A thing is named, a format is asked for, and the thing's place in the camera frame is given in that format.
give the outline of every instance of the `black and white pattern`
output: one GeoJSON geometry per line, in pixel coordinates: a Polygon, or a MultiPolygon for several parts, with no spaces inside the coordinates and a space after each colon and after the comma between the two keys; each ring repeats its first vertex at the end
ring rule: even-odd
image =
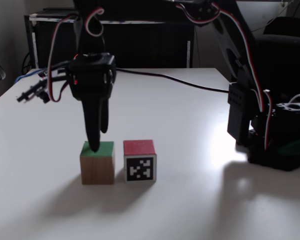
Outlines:
{"type": "Polygon", "coordinates": [[[131,181],[155,181],[155,157],[129,157],[125,158],[125,179],[131,181]]]}

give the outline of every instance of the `wooden cube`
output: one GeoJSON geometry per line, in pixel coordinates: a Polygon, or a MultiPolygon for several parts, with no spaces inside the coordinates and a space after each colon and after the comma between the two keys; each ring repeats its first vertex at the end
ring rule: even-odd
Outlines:
{"type": "Polygon", "coordinates": [[[157,154],[152,140],[123,141],[126,182],[155,182],[157,154]]]}
{"type": "Polygon", "coordinates": [[[86,141],[80,154],[80,165],[83,185],[114,184],[115,143],[102,141],[99,150],[93,152],[86,141]]]}

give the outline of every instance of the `blue cable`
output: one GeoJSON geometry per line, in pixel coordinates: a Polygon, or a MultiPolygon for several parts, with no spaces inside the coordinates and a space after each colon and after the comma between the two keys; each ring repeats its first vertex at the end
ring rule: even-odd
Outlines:
{"type": "Polygon", "coordinates": [[[18,76],[18,77],[15,79],[14,84],[16,84],[17,82],[19,82],[20,79],[30,77],[30,76],[35,75],[35,74],[37,74],[37,73],[39,73],[39,72],[42,72],[42,71],[44,71],[44,70],[46,70],[46,69],[45,69],[45,68],[42,68],[42,69],[33,71],[33,72],[31,72],[31,73],[28,73],[28,74],[26,74],[26,75],[18,76]]]}

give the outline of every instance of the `red and white cable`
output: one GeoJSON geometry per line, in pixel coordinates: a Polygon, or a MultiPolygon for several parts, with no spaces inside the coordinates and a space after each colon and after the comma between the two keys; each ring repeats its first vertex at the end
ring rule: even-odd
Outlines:
{"type": "Polygon", "coordinates": [[[261,113],[263,113],[264,112],[264,97],[263,97],[263,93],[262,93],[260,82],[259,82],[257,74],[256,74],[256,69],[255,69],[254,63],[252,61],[251,51],[250,51],[250,48],[249,48],[248,39],[246,37],[246,34],[243,31],[243,29],[242,29],[240,23],[238,22],[238,20],[232,15],[232,13],[227,12],[227,11],[225,11],[223,9],[220,9],[219,6],[217,4],[215,4],[214,2],[212,3],[212,5],[215,8],[219,9],[219,11],[223,15],[226,15],[227,17],[229,17],[234,22],[234,24],[237,26],[237,28],[238,28],[238,30],[239,30],[242,38],[243,38],[243,42],[244,42],[244,47],[245,47],[246,54],[247,54],[248,63],[249,63],[249,66],[250,66],[250,69],[251,69],[251,73],[252,73],[252,77],[253,77],[253,80],[254,80],[254,83],[255,83],[255,86],[256,86],[256,89],[257,89],[257,100],[258,100],[259,110],[260,110],[261,113]]]}
{"type": "Polygon", "coordinates": [[[194,24],[208,24],[208,23],[211,23],[213,20],[217,19],[217,18],[219,17],[219,15],[220,15],[220,10],[219,10],[218,8],[216,8],[216,14],[215,14],[212,18],[205,19],[205,20],[197,20],[197,19],[195,19],[194,17],[192,17],[192,16],[188,13],[188,11],[186,10],[186,7],[185,7],[183,4],[178,3],[178,4],[176,5],[176,7],[177,7],[178,9],[181,9],[181,10],[184,12],[185,16],[186,16],[192,23],[194,23],[194,24]]]}
{"type": "Polygon", "coordinates": [[[269,129],[270,129],[270,120],[273,111],[273,102],[270,95],[270,91],[264,90],[263,92],[265,93],[269,101],[269,112],[268,112],[268,117],[266,118],[265,133],[264,133],[264,150],[267,150],[269,147],[269,129]]]}
{"type": "MultiPolygon", "coordinates": [[[[57,36],[57,33],[58,33],[58,29],[60,27],[60,25],[66,21],[68,21],[71,17],[73,16],[78,16],[77,14],[69,14],[67,17],[65,17],[64,19],[60,20],[56,26],[55,26],[55,29],[54,29],[54,33],[53,33],[53,36],[52,36],[52,42],[51,42],[51,48],[50,48],[50,54],[49,54],[49,59],[48,59],[48,67],[47,67],[47,87],[48,87],[48,95],[49,95],[49,98],[52,102],[59,102],[60,99],[61,99],[61,94],[59,96],[59,98],[57,100],[54,99],[54,94],[53,94],[53,83],[52,83],[52,57],[53,57],[53,53],[54,53],[54,46],[55,46],[55,42],[56,42],[56,36],[57,36]]],[[[66,88],[68,84],[65,83],[62,88],[61,88],[61,93],[62,91],[66,88]]]]}
{"type": "Polygon", "coordinates": [[[93,10],[87,17],[84,27],[85,30],[88,34],[90,34],[93,37],[100,37],[103,33],[104,33],[104,26],[102,25],[102,23],[99,21],[100,25],[101,25],[101,31],[99,33],[93,33],[90,31],[89,29],[89,24],[91,19],[95,16],[95,15],[102,15],[104,14],[105,10],[102,7],[97,7],[95,10],[93,10]]]}

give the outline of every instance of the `desk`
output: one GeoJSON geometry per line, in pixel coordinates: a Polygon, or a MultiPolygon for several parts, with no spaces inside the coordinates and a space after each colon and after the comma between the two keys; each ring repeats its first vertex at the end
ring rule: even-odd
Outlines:
{"type": "MultiPolygon", "coordinates": [[[[211,68],[148,71],[228,88],[211,68]]],[[[119,72],[101,136],[115,142],[116,183],[83,186],[81,103],[69,88],[60,103],[17,103],[37,81],[0,98],[0,240],[300,240],[300,169],[246,162],[227,94],[119,72]],[[155,184],[124,183],[123,140],[138,139],[154,140],[155,184]]]]}

